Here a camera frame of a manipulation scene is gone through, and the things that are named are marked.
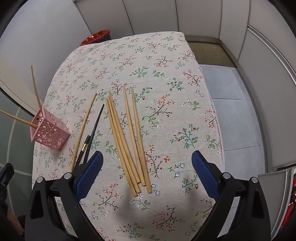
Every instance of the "floral tablecloth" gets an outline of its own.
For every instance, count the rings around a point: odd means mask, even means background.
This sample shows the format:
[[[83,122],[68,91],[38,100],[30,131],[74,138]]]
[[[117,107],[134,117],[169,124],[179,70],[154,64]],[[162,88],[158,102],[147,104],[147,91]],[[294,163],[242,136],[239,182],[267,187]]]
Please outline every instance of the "floral tablecloth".
[[[209,198],[191,164],[191,154],[224,171],[223,146],[213,103],[201,69],[183,33],[159,32],[124,37],[74,50],[56,72],[44,106],[60,117],[71,136],[60,152],[35,144],[33,183],[39,176],[60,178],[70,170],[73,149],[94,92],[82,141],[91,133],[108,91],[132,150],[124,107],[134,88],[153,193],[133,197],[124,176],[105,108],[90,156],[104,165],[82,208],[104,240],[190,240],[211,211]],[[57,203],[69,233],[73,229]]]

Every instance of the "pink plastic container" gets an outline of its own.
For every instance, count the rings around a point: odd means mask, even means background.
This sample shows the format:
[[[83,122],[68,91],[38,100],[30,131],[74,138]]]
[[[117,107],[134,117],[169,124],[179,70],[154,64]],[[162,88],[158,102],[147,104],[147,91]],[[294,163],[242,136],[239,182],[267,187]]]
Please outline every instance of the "pink plastic container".
[[[31,141],[37,141],[42,145],[55,150],[60,150],[70,136],[67,126],[59,118],[51,114],[42,106],[32,120],[38,128],[30,126]]]

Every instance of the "white cabinet door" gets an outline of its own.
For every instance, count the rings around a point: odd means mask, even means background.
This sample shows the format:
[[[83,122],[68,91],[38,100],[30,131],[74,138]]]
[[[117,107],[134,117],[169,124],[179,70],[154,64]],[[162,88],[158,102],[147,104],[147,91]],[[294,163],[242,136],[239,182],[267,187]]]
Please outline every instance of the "white cabinet door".
[[[277,55],[249,30],[239,63],[256,91],[268,125],[268,131],[264,132],[265,136],[270,135],[271,140],[271,149],[266,144],[268,171],[272,170],[270,165],[282,167],[294,164],[296,85],[293,75],[289,74]]]
[[[222,0],[176,0],[176,3],[180,32],[219,37]]]
[[[175,0],[124,0],[134,34],[178,31]]]
[[[223,0],[220,39],[236,59],[248,26],[250,0]]]
[[[252,0],[249,24],[272,42],[296,70],[296,38],[275,6],[268,0]]]
[[[122,0],[81,0],[77,7],[92,33],[110,29],[112,39],[133,35]]]

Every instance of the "floor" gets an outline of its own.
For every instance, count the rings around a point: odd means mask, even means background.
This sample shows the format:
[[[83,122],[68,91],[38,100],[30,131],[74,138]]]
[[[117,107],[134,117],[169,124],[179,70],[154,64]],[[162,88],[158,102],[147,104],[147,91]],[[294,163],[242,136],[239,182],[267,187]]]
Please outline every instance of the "floor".
[[[233,61],[219,44],[188,42],[199,64],[235,67]]]
[[[225,171],[249,180],[265,173],[265,146],[257,110],[236,68],[200,65],[221,128]],[[220,235],[228,232],[239,199],[235,198]]]

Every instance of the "wooden chopstick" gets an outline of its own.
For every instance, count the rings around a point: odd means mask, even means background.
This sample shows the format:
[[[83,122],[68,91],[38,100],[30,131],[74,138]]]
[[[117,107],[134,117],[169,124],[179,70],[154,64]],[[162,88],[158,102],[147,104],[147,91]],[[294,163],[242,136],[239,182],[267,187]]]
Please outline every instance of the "wooden chopstick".
[[[139,144],[139,152],[140,152],[141,164],[142,164],[144,177],[145,177],[146,188],[147,188],[148,193],[152,193],[149,172],[148,172],[147,163],[146,163],[146,159],[145,159],[145,152],[144,152],[144,146],[143,146],[143,141],[142,141],[142,135],[141,135],[141,131],[140,131],[139,116],[138,116],[138,111],[137,111],[137,106],[136,106],[136,101],[135,101],[135,94],[133,92],[133,88],[131,88],[131,93],[132,93],[132,100],[133,100],[133,115],[135,117],[136,132],[137,132],[138,144]]]
[[[136,181],[137,181],[137,183],[140,183],[141,180],[140,180],[139,174],[137,172],[135,163],[133,162],[133,158],[131,156],[131,152],[129,150],[128,144],[126,142],[126,138],[124,136],[124,133],[123,133],[123,130],[122,130],[122,127],[121,127],[121,124],[120,124],[120,121],[119,121],[119,118],[118,118],[118,114],[116,112],[116,108],[115,108],[115,105],[114,105],[114,102],[113,102],[113,98],[112,98],[112,95],[111,95],[111,92],[110,91],[109,91],[109,97],[110,97],[110,101],[111,101],[111,107],[114,110],[115,121],[116,121],[117,126],[118,126],[118,129],[119,129],[119,134],[120,134],[120,138],[122,140],[123,146],[124,146],[124,150],[126,151],[127,158],[128,158],[128,161],[129,161],[129,163],[131,165],[131,169],[132,169],[133,174],[134,174],[134,176],[136,178]]]
[[[121,165],[122,165],[122,168],[124,170],[124,174],[126,176],[126,179],[128,181],[128,185],[130,186],[130,189],[131,189],[131,192],[132,192],[132,195],[134,197],[137,196],[137,192],[135,190],[135,186],[133,184],[133,181],[131,179],[131,176],[129,175],[129,172],[128,172],[128,169],[127,169],[127,166],[126,166],[126,163],[124,161],[124,157],[123,157],[123,153],[122,153],[122,150],[121,150],[121,147],[120,147],[120,142],[121,140],[119,140],[119,136],[116,132],[116,129],[115,129],[115,125],[116,125],[116,122],[115,120],[113,119],[113,110],[111,109],[111,104],[110,104],[110,99],[109,97],[106,98],[106,103],[107,103],[107,109],[108,109],[108,113],[109,113],[109,119],[110,119],[110,124],[111,124],[111,129],[112,129],[112,133],[113,133],[113,137],[114,137],[114,141],[115,141],[115,144],[116,144],[116,147],[117,147],[117,150],[118,150],[118,155],[119,155],[119,158],[120,158],[120,162],[121,162]]]
[[[11,118],[13,118],[13,119],[15,119],[15,120],[17,120],[17,121],[20,121],[20,122],[22,122],[22,123],[24,123],[24,124],[27,124],[27,125],[29,125],[29,126],[35,128],[35,129],[38,128],[38,125],[36,125],[36,124],[33,124],[33,123],[28,122],[28,121],[26,121],[26,120],[20,119],[20,118],[14,116],[14,115],[8,114],[8,113],[6,113],[5,111],[0,110],[0,112],[3,113],[3,114],[8,115],[9,117],[11,117]]]
[[[144,178],[144,174],[143,174],[143,170],[142,170],[142,164],[141,164],[141,160],[140,160],[140,156],[139,156],[139,151],[138,151],[138,147],[137,147],[137,143],[136,143],[136,138],[135,138],[135,133],[133,131],[133,123],[131,121],[131,113],[129,110],[129,106],[128,106],[128,99],[126,97],[126,89],[125,87],[123,87],[123,95],[124,95],[124,104],[126,106],[126,116],[128,119],[128,128],[130,131],[130,136],[131,136],[131,142],[133,144],[133,151],[135,154],[135,159],[136,159],[136,163],[137,163],[137,167],[138,167],[138,173],[140,176],[140,180],[143,186],[145,186],[145,178]]]
[[[78,135],[76,144],[75,144],[75,149],[74,149],[74,153],[73,153],[73,158],[72,158],[70,172],[73,172],[73,170],[74,170],[74,166],[75,166],[76,157],[77,157],[77,153],[78,153],[78,150],[79,150],[79,145],[80,145],[80,141],[81,141],[81,138],[82,138],[82,134],[83,134],[83,131],[84,131],[84,128],[85,128],[85,124],[86,124],[87,119],[89,117],[89,113],[91,111],[91,108],[92,108],[92,105],[94,103],[94,99],[95,98],[96,98],[96,93],[94,94],[93,99],[91,100],[91,104],[89,105],[89,108],[87,110],[87,113],[84,116],[84,121],[82,123],[81,129],[80,129],[80,132],[79,132],[79,135]]]
[[[34,91],[35,91],[35,95],[36,95],[36,98],[37,98],[38,106],[39,106],[40,112],[42,114],[42,105],[40,103],[40,99],[39,99],[39,96],[38,96],[32,65],[31,65],[31,74],[32,74],[33,86],[34,86]]]

